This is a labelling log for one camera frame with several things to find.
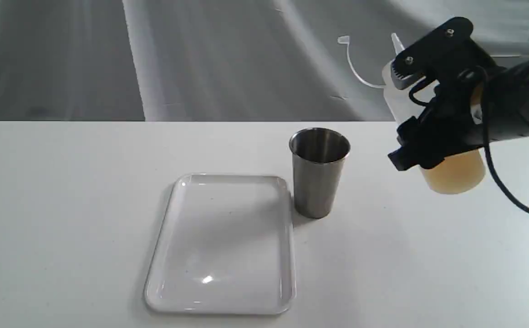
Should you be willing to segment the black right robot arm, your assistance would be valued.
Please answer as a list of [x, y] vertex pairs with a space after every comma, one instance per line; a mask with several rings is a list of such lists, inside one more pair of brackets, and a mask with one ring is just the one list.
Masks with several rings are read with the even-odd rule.
[[400, 147], [388, 158], [399, 171], [431, 169], [488, 143], [529, 137], [529, 60], [485, 73], [465, 69], [454, 82], [435, 87], [421, 115], [397, 133]]

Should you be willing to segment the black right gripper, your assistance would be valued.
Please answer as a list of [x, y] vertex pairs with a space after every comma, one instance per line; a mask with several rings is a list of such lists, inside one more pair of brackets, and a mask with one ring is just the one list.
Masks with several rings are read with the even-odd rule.
[[431, 169], [447, 157], [511, 138], [511, 118], [504, 108], [506, 68], [460, 68], [450, 72], [421, 69], [408, 96], [437, 82], [435, 95], [422, 112], [397, 128], [399, 147], [388, 158], [399, 171]]

